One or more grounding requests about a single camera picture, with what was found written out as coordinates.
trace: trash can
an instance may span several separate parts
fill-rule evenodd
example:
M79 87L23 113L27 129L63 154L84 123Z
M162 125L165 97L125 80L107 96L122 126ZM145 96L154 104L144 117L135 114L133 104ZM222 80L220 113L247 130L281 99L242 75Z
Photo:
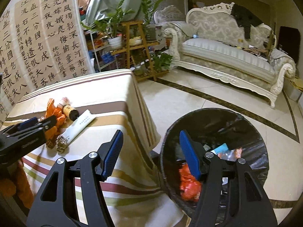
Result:
M261 184L267 178L269 163L265 143L257 129L241 114L220 108L203 108L190 112L169 127L160 152L160 166L164 191L189 216L196 203L184 201L180 196L178 169L185 162L179 144L181 130L187 130L195 142L208 145L211 150L226 143L229 150L242 148L242 158L249 163ZM224 220L227 203L227 184L222 185L222 195L217 223Z

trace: wooden shelf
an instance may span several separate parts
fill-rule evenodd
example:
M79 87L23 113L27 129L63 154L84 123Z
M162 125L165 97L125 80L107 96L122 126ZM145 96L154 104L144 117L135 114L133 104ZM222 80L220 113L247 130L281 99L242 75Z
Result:
M160 77L160 76L162 76L162 75L164 75L168 72L169 72L168 70L167 71L162 71L162 72L156 72L155 75L156 75L156 77ZM140 82L140 81L143 81L145 79L152 78L152 77L153 77L152 75L148 75L148 76L144 76L144 77L136 76L136 79L137 79L138 82Z
M159 42L158 41L154 41L154 42L151 42L151 43L148 43L147 46L156 46L156 45L159 45ZM136 50L136 49L141 49L141 48L144 48L145 46L143 44L140 44L140 45L136 45L136 46L133 46L133 47L130 47L129 50ZM123 49L120 49L120 50L114 50L114 51L111 51L111 54L112 55L115 55L115 54L120 54L120 53L123 53L123 52L126 52L126 48L123 48Z
M128 21L128 22L122 22L121 23L122 26L131 26L131 25L138 25L138 24L143 24L143 21L142 20L139 20L139 21Z

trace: black clothing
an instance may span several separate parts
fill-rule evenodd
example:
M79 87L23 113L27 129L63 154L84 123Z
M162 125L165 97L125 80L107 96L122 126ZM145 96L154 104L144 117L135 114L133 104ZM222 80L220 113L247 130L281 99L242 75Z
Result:
M244 27L245 39L250 39L250 26L258 26L263 22L255 16L251 11L247 8L234 4L231 15L234 16L235 20L239 27Z

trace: table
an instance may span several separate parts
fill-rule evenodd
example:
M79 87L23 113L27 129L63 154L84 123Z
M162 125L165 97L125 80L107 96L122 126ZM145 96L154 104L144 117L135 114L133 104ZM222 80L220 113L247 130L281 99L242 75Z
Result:
M2 129L41 117L49 98L54 98L56 104L65 96L80 113L89 109L96 118L63 155L44 144L24 156L24 170L32 191L39 190L58 158L81 159L110 141L120 129L124 134L121 153L112 176L101 183L115 225L173 227L184 221L184 213L159 187L157 168L148 153L158 144L160 136L130 70L91 74L39 89L16 104ZM79 179L75 188L80 221L87 223Z

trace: dark floor border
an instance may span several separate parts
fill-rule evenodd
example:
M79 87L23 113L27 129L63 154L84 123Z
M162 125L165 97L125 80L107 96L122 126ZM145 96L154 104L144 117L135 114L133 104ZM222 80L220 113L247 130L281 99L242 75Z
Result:
M293 111L291 109L290 103L287 99L287 96L285 95L284 92L283 92L283 94L285 96L285 99L286 99L286 102L287 102L287 105L288 105L288 108L289 108L289 111L290 111L290 114L291 114L291 117L292 117L292 120L293 120L293 123L294 123L294 129L295 129L296 134L293 134L290 131L278 126L277 124L275 124L275 123L273 123L273 122L271 122L271 121L269 121L269 120L267 120L267 119L265 119L265 118L263 118L263 117L261 117L257 114L254 114L254 113L252 113L252 112L250 112L250 111L248 111L244 108L241 108L241 107L239 107L235 104L229 103L227 101L224 101L224 100L219 99L217 97L211 96L209 94L203 93L203 92L198 91L196 89L192 89L192 88L189 88L189 87L177 84L177 83L173 83L173 82L170 82L170 81L167 81L167 80L164 80L164 79L160 79L160 78L157 78L157 82L161 83L163 85L178 89L178 90L182 90L182 91L187 92L189 94L201 97L203 99L206 99L208 101L214 102L214 103L219 104L219 105L222 105L224 107L227 107L227 108L229 108L231 110L234 110L234 111L236 111L240 114L243 114L243 115L248 116L248 117L250 117L254 120L257 120L258 122L260 122L262 124L265 124L266 126L271 127L271 128L275 129L278 132L281 132L282 134L288 136L289 138L295 140L296 142L300 142L299 133L298 133L297 124L296 124L296 121L295 121L295 118L294 118L294 114L293 114Z

